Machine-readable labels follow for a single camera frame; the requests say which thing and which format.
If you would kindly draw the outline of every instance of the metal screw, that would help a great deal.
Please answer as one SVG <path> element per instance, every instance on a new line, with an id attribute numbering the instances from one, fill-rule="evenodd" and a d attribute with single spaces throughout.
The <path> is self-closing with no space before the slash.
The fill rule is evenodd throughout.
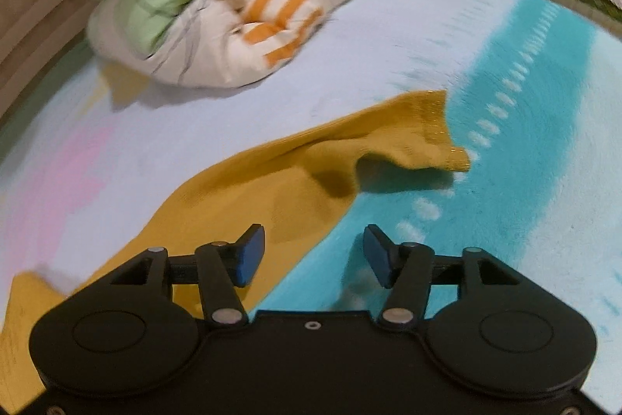
<path id="1" fill-rule="evenodd" d="M 242 317 L 242 313 L 235 308 L 220 308 L 211 315 L 214 322 L 225 325 L 237 324 L 242 320 Z"/>
<path id="2" fill-rule="evenodd" d="M 391 324 L 408 324 L 415 316 L 406 308 L 389 308 L 383 311 L 383 319 Z"/>

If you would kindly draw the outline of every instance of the orange stripe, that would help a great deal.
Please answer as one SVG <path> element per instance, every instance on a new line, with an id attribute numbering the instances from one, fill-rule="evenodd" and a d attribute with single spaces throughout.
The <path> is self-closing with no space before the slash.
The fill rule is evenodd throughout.
<path id="1" fill-rule="evenodd" d="M 265 22 L 253 27 L 244 35 L 244 40 L 249 44 L 256 44 L 285 30 L 294 13 L 298 11 L 298 8 L 300 8 L 305 1 L 306 0 L 288 0 L 276 15 L 276 22 Z"/>
<path id="2" fill-rule="evenodd" d="M 323 12 L 320 8 L 316 9 L 298 29 L 298 34 L 294 40 L 264 55 L 269 68 L 273 68 L 279 61 L 290 59 L 294 56 L 294 53 L 299 48 L 302 40 L 304 39 L 305 32 L 315 23 L 318 18 L 321 17 L 322 13 Z"/>
<path id="3" fill-rule="evenodd" d="M 261 15 L 269 2 L 270 0 L 254 0 L 253 4 L 246 12 L 244 21 L 246 23 L 261 21 Z"/>
<path id="4" fill-rule="evenodd" d="M 276 25 L 282 29 L 287 28 L 290 19 L 294 13 L 298 11 L 298 8 L 302 6 L 304 1 L 306 0 L 288 0 L 276 15 Z"/>
<path id="5" fill-rule="evenodd" d="M 260 23 L 244 34 L 248 44 L 257 44 L 281 32 L 281 27 L 270 22 Z"/>

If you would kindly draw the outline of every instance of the turquoise stripe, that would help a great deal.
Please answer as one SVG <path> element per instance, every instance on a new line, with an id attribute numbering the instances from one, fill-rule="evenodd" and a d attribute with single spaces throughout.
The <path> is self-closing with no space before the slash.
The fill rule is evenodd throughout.
<path id="1" fill-rule="evenodd" d="M 519 52 L 539 30 L 548 6 L 552 5 L 546 0 L 520 0 L 468 73 L 465 88 L 449 100 L 447 121 L 453 139 L 480 156 L 466 180 L 452 185 L 451 175 L 438 171 L 363 164 L 366 190 L 259 307 L 364 307 L 376 313 L 387 291 L 377 286 L 362 255 L 360 233 L 368 223 L 377 223 L 396 241 L 409 239 L 405 227 L 420 231 L 425 243 L 440 254 L 459 255 L 464 247 L 480 246 L 517 264 L 529 232 L 564 173 L 595 32 L 592 24 L 562 9 L 533 62 L 521 60 Z M 511 74 L 512 69 L 522 69 L 515 68 L 515 62 L 529 69 L 524 81 Z M 508 88 L 504 79 L 519 83 L 521 91 Z M 511 97 L 515 106 L 500 102 L 497 93 Z M 507 118 L 492 115 L 489 105 L 502 108 Z M 485 127 L 499 132 L 490 133 Z M 487 140 L 489 147 L 473 140 Z M 369 172 L 378 170 L 382 177 L 371 177 Z M 453 196 L 439 191 L 448 187 Z M 426 201 L 418 204 L 422 198 Z M 454 294 L 452 288 L 434 290 L 428 314 Z"/>

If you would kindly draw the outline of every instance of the yellow towel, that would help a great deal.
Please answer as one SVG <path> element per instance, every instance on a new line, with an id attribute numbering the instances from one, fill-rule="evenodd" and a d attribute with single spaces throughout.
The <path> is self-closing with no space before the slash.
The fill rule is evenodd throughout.
<path id="1" fill-rule="evenodd" d="M 361 158 L 383 158 L 409 169 L 468 170 L 465 151 L 451 143 L 445 99 L 443 91 L 404 94 L 206 169 L 177 189 L 88 283 L 148 247 L 189 254 L 211 241 L 234 241 L 260 223 L 266 229 L 266 254 L 250 288 L 239 293 L 245 307 L 253 307 L 346 213 L 359 190 Z M 28 336 L 61 299 L 33 274 L 13 281 L 0 334 L 0 405 L 9 411 L 42 389 Z M 180 286 L 174 300 L 201 314 L 196 287 Z"/>

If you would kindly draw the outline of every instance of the pink patch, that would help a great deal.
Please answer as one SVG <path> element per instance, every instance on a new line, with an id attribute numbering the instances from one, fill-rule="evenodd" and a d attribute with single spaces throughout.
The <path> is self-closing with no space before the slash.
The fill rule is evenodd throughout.
<path id="1" fill-rule="evenodd" d="M 19 271 L 49 263 L 60 247 L 69 216 L 99 195 L 105 182 L 90 170 L 113 131 L 113 125 L 95 132 L 79 128 L 11 198 L 3 241 L 8 279 Z"/>

